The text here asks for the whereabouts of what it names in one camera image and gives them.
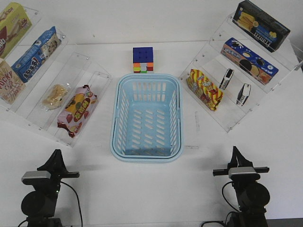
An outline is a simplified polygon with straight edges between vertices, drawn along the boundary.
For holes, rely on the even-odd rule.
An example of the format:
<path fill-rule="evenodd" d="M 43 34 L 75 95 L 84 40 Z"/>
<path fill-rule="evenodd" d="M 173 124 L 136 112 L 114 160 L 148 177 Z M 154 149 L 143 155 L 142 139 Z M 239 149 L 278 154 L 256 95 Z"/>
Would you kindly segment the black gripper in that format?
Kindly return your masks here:
<path fill-rule="evenodd" d="M 268 173 L 269 170 L 269 167 L 253 167 L 253 163 L 233 146 L 228 169 L 215 169 L 213 176 L 227 175 L 232 181 L 254 182 L 260 179 L 260 173 Z"/>
<path fill-rule="evenodd" d="M 50 183 L 60 183 L 62 179 L 79 178 L 79 172 L 68 172 L 62 157 L 62 151 L 56 149 L 45 164 L 37 168 L 37 171 L 51 173 Z"/>

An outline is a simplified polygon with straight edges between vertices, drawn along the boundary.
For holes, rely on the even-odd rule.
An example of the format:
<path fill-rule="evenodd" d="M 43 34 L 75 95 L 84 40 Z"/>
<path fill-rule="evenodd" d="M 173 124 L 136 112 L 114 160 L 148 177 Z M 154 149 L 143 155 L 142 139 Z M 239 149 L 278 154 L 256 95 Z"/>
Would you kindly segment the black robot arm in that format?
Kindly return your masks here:
<path fill-rule="evenodd" d="M 270 201 L 267 188 L 258 183 L 261 173 L 269 172 L 269 167 L 254 167 L 233 147 L 232 158 L 226 169 L 213 170 L 213 176 L 227 175 L 231 181 L 238 202 L 238 208 L 231 212 L 225 227 L 266 227 L 265 206 Z"/>
<path fill-rule="evenodd" d="M 55 218 L 54 213 L 62 179 L 79 176 L 79 172 L 69 172 L 66 169 L 60 149 L 56 149 L 36 171 L 25 172 L 21 178 L 22 183 L 34 188 L 21 202 L 21 210 L 27 216 L 27 225 L 61 227 L 61 219 Z"/>

